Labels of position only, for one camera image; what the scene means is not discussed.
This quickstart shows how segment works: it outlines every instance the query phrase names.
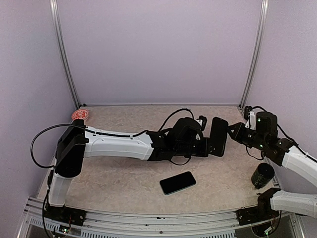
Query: black cylindrical container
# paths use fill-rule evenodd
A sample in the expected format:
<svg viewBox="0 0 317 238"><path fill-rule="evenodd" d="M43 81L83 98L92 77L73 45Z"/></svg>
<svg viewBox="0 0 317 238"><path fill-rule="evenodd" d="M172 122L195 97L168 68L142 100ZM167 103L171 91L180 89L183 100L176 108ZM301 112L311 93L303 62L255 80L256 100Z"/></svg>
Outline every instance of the black cylindrical container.
<svg viewBox="0 0 317 238"><path fill-rule="evenodd" d="M267 163L261 163L254 171L251 181L252 184L256 187L256 189L260 189L268 184L271 179L274 177L275 172L271 165Z"/></svg>

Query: smartphone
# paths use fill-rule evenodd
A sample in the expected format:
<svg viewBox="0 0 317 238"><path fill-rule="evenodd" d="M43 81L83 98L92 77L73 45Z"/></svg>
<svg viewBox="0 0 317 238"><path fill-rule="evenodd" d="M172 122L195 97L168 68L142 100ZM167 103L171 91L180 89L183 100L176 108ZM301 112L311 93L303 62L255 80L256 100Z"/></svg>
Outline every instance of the smartphone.
<svg viewBox="0 0 317 238"><path fill-rule="evenodd" d="M163 179L159 183L164 194L169 195L187 187L194 186L196 184L196 180L194 179L192 173L187 171L182 174Z"/></svg>
<svg viewBox="0 0 317 238"><path fill-rule="evenodd" d="M227 141L228 122L224 119L214 117L210 130L211 154L223 156Z"/></svg>

